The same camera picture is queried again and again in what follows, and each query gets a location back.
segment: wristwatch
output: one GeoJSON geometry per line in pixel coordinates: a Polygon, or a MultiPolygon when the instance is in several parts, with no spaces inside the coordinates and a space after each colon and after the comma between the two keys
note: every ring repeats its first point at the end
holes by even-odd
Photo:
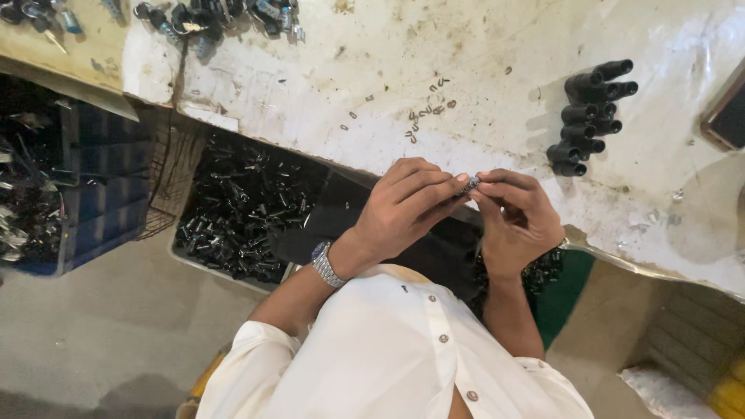
{"type": "Polygon", "coordinates": [[[327,284],[334,288],[341,288],[342,285],[346,283],[346,281],[342,281],[339,279],[339,277],[336,276],[334,273],[334,269],[332,269],[331,264],[329,263],[329,248],[331,247],[331,242],[328,240],[325,242],[321,242],[316,246],[316,249],[313,251],[313,269],[318,272],[318,274],[323,278],[324,281],[326,281],[327,284]]]}

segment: concrete floor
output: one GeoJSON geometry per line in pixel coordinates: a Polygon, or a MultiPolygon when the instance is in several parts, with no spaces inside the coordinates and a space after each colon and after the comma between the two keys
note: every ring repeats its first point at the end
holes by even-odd
{"type": "MultiPolygon", "coordinates": [[[[172,418],[261,296],[172,259],[162,233],[0,287],[0,417],[172,418]]],[[[548,361],[596,418],[654,418],[615,376],[665,284],[598,262],[548,361]]]]}

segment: man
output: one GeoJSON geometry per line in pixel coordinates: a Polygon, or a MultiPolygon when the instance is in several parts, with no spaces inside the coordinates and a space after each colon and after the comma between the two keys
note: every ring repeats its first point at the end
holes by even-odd
{"type": "Polygon", "coordinates": [[[478,177],[477,189],[457,197],[468,174],[398,160],[357,224],[319,246],[241,327],[197,417],[592,418],[544,362],[520,278],[562,241],[559,216],[532,177],[503,169],[478,177]],[[447,288],[379,265],[469,199],[484,217],[486,327],[447,288]],[[293,336],[312,322],[301,349],[293,336]]]}

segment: watch face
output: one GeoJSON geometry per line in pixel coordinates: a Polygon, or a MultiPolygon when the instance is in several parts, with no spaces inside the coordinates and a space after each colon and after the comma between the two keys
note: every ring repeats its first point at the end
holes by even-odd
{"type": "Polygon", "coordinates": [[[326,242],[318,243],[318,246],[316,246],[315,250],[313,250],[313,254],[311,255],[311,258],[313,260],[317,259],[319,256],[323,254],[323,248],[326,246],[326,242]]]}

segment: white shirt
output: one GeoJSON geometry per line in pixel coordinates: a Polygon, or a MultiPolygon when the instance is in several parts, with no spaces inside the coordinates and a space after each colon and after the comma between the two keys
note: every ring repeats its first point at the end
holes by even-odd
{"type": "Polygon", "coordinates": [[[396,265],[333,294],[302,348],[247,321],[197,418],[446,419],[454,385],[475,419],[592,418],[558,371],[513,358],[450,290],[396,265]]]}

